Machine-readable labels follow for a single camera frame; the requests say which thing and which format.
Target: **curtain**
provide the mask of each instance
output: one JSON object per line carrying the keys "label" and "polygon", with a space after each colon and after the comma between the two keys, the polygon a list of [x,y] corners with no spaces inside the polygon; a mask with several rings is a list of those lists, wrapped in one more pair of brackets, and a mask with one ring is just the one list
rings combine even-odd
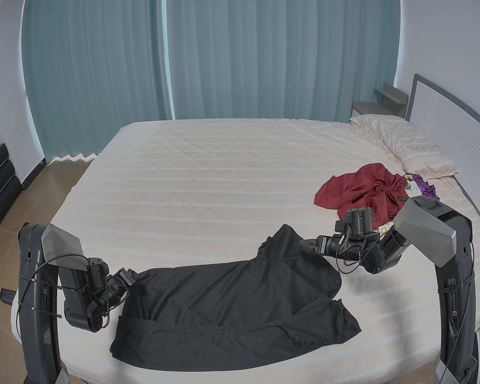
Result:
{"label": "curtain", "polygon": [[171,118],[161,3],[26,0],[25,86],[47,161],[98,154],[120,127]]}
{"label": "curtain", "polygon": [[400,0],[171,0],[177,119],[348,121],[393,84]]}

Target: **wall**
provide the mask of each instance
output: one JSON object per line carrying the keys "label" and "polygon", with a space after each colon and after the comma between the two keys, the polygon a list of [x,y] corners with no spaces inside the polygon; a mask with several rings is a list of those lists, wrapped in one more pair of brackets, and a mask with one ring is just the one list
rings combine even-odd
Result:
{"label": "wall", "polygon": [[7,145],[20,182],[43,159],[28,106],[20,31],[24,0],[0,0],[0,142]]}
{"label": "wall", "polygon": [[480,1],[402,0],[395,86],[418,73],[480,112]]}

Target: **white bedsheet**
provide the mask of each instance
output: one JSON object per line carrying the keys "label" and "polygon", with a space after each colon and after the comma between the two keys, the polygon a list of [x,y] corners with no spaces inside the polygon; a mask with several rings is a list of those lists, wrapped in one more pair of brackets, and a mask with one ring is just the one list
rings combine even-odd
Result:
{"label": "white bedsheet", "polygon": [[[374,162],[404,173],[376,141],[343,123],[133,123],[93,161],[52,223],[79,237],[85,255],[102,258],[112,273],[250,259],[283,223],[304,238],[332,234],[336,212],[313,205],[314,194],[332,175]],[[480,219],[453,178],[434,184],[443,202],[472,219],[480,249]],[[132,367],[109,352],[121,308],[97,334],[59,320],[61,358],[70,373],[95,384],[384,383],[434,359],[440,315],[426,257],[410,247],[395,268],[375,276],[359,268],[342,277],[337,298],[362,332],[288,361],[234,372]]]}

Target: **purple cloth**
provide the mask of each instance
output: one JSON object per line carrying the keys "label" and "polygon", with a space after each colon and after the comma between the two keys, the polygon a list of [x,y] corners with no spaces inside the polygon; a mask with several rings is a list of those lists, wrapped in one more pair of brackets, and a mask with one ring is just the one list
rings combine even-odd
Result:
{"label": "purple cloth", "polygon": [[423,196],[428,196],[432,199],[440,201],[440,198],[435,193],[434,185],[429,185],[422,176],[417,175],[416,173],[409,173],[409,175],[413,178],[413,181],[417,183]]}

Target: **maroon garment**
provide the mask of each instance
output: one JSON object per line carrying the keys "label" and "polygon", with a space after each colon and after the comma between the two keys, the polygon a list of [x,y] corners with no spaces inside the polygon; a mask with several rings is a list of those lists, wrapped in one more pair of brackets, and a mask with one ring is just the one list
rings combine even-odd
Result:
{"label": "maroon garment", "polygon": [[392,175],[383,164],[367,164],[355,173],[332,176],[316,193],[313,203],[338,209],[342,220],[344,213],[351,208],[371,207],[375,212],[372,227],[378,228],[393,220],[405,204],[398,198],[408,199],[406,185],[404,177]]}

